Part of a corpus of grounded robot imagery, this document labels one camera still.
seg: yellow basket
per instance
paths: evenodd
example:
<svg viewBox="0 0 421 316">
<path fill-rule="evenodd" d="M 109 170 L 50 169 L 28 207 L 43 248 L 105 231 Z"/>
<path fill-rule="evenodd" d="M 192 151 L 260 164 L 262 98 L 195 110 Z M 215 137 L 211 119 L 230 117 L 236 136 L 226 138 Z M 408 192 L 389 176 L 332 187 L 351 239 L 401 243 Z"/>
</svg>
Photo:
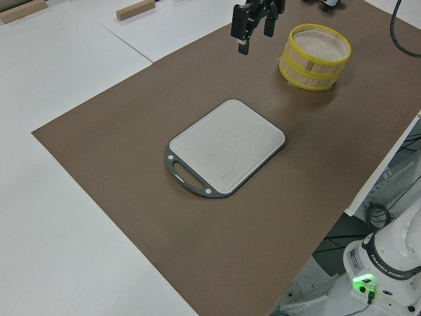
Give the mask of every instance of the yellow basket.
<svg viewBox="0 0 421 316">
<path fill-rule="evenodd" d="M 351 56 L 351 46 L 338 32 L 318 24 L 296 26 L 279 60 L 289 83 L 311 90 L 328 90 Z"/>
</svg>

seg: brown table surface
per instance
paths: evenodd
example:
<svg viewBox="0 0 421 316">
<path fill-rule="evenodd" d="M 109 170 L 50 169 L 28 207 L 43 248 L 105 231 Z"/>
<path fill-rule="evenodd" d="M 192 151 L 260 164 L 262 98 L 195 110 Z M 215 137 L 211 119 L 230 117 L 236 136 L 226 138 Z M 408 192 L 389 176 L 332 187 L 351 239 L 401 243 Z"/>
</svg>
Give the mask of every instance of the brown table surface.
<svg viewBox="0 0 421 316">
<path fill-rule="evenodd" d="M 421 60 L 363 1 L 323 13 L 287 1 L 250 54 L 230 26 L 157 61 L 34 132 L 200 316 L 263 316 L 420 109 Z M 353 53 L 334 89 L 288 86 L 278 59 L 290 30 L 324 24 Z M 421 51 L 421 31 L 396 23 Z M 233 196 L 209 200 L 166 170 L 164 149 L 227 99 L 279 126 L 285 149 Z"/>
</svg>

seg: yellow rim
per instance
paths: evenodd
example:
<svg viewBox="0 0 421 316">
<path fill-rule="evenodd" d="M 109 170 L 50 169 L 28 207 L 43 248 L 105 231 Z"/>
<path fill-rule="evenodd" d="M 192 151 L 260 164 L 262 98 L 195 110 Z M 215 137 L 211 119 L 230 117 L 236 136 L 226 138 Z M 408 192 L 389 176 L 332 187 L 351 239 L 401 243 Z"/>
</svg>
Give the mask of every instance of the yellow rim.
<svg viewBox="0 0 421 316">
<path fill-rule="evenodd" d="M 286 50 L 284 51 L 284 58 L 288 66 L 290 66 L 294 71 L 308 78 L 312 78 L 316 80 L 329 80 L 329 79 L 337 78 L 340 73 L 340 72 L 336 72 L 334 74 L 319 74 L 317 72 L 308 71 L 304 69 L 303 67 L 301 67 L 300 65 L 298 65 L 295 61 L 293 61 L 291 57 L 288 55 Z"/>
<path fill-rule="evenodd" d="M 335 35 L 339 36 L 341 38 L 341 40 L 343 40 L 343 42 L 348 47 L 348 56 L 346 56 L 344 59 L 340 59 L 338 61 L 325 61 L 324 59 L 319 59 L 319 58 L 313 57 L 313 56 L 305 53 L 293 41 L 293 36 L 296 33 L 299 33 L 298 31 L 302 28 L 321 28 L 321 29 L 327 30 L 327 31 L 329 31 L 331 33 L 334 33 Z M 349 42 L 347 41 L 347 39 L 344 38 L 340 33 L 336 32 L 335 30 L 332 30 L 331 28 L 328 28 L 327 26 L 323 26 L 323 25 L 319 25 L 319 24 L 301 24 L 301 25 L 298 25 L 298 26 L 294 27 L 292 29 L 291 33 L 289 33 L 288 42 L 291 45 L 292 49 L 294 51 L 296 51 L 300 56 L 303 56 L 305 59 L 307 59 L 309 61 L 312 61 L 316 64 L 320 64 L 320 65 L 325 65 L 325 66 L 340 65 L 340 64 L 343 64 L 344 62 L 346 62 L 349 59 L 349 57 L 351 56 L 351 45 L 349 45 Z"/>
<path fill-rule="evenodd" d="M 279 64 L 279 71 L 281 72 L 282 76 L 288 82 L 291 82 L 294 86 L 297 86 L 298 88 L 304 89 L 304 90 L 310 90 L 310 91 L 322 91 L 322 90 L 328 90 L 332 87 L 332 85 L 324 86 L 324 87 L 312 87 L 312 86 L 306 86 L 304 84 L 299 83 L 298 81 L 295 81 L 294 79 L 291 79 L 282 69 L 281 64 Z"/>
</svg>

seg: black band on robot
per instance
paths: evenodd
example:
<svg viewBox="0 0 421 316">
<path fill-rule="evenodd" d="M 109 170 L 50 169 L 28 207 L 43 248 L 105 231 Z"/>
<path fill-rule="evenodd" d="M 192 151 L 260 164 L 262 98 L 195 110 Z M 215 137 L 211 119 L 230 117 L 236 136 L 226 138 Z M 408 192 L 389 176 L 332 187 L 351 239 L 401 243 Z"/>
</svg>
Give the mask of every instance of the black band on robot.
<svg viewBox="0 0 421 316">
<path fill-rule="evenodd" d="M 392 268 L 386 262 L 384 262 L 383 259 L 379 256 L 379 253 L 377 252 L 376 246 L 374 244 L 375 235 L 376 233 L 373 233 L 373 235 L 371 236 L 371 239 L 368 241 L 367 244 L 365 244 L 363 241 L 362 248 L 364 248 L 367 251 L 368 257 L 370 258 L 373 265 L 379 271 L 387 275 L 389 278 L 393 278 L 395 280 L 409 280 L 414 275 L 421 272 L 421 266 L 409 271 L 400 271 L 400 270 Z"/>
</svg>

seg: label on robot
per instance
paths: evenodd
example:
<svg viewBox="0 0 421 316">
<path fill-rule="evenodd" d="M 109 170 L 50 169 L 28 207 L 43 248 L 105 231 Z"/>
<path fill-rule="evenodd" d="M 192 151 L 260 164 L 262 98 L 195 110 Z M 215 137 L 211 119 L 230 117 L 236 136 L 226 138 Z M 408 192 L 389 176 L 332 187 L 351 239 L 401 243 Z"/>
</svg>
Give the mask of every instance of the label on robot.
<svg viewBox="0 0 421 316">
<path fill-rule="evenodd" d="M 362 264 L 362 260 L 357 248 L 354 248 L 348 252 L 347 257 L 349 260 L 349 265 L 351 266 L 351 269 L 355 275 L 364 269 L 364 265 Z"/>
</svg>

